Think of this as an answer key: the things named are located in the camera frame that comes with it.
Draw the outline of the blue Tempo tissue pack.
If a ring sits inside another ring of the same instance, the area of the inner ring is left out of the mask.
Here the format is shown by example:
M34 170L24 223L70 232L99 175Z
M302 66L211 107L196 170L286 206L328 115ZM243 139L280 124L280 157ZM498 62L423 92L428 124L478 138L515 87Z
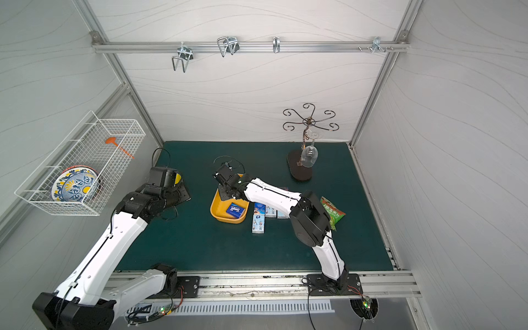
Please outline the blue Tempo tissue pack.
M231 203L226 209L226 213L234 219L240 219L245 211L246 209L243 206L239 206L235 203Z

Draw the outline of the yellow plastic storage box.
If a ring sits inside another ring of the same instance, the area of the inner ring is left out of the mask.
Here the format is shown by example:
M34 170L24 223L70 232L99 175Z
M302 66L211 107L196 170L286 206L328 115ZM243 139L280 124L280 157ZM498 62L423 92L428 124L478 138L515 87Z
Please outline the yellow plastic storage box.
M244 199L232 199L226 189L219 184L210 206L210 214L217 221L227 224L240 224L246 218L250 202Z

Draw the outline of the blue orange tissue pack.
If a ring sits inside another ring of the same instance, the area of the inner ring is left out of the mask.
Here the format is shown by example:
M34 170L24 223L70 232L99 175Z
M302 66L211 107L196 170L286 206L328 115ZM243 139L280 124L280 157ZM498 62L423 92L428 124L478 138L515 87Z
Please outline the blue orange tissue pack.
M254 214L255 215L266 215L266 205L262 203L254 203Z

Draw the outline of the light blue anime tissue pack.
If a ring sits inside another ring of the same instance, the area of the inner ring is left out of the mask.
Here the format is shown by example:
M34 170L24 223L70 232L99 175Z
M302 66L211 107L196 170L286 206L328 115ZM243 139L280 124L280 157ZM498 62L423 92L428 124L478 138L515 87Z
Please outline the light blue anime tissue pack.
M253 214L252 234L263 234L265 232L265 215Z

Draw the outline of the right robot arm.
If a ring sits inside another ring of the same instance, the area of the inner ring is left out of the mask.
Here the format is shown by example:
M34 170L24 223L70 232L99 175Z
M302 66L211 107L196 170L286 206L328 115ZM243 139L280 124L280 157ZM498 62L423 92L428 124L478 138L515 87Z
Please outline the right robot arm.
M297 239L313 249L325 279L345 284L348 270L332 238L331 217L312 191L290 192L248 175L226 177L216 172L213 177L229 197L262 203L287 215Z

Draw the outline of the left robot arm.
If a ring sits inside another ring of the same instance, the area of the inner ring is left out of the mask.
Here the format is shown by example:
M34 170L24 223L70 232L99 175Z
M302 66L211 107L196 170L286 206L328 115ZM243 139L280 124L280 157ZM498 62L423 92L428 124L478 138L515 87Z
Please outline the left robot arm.
M43 292L32 309L46 329L109 329L140 301L156 294L184 298L177 270L157 264L113 290L105 286L136 238L164 210L188 200L181 180L144 184L116 206L109 226L79 266L54 292Z

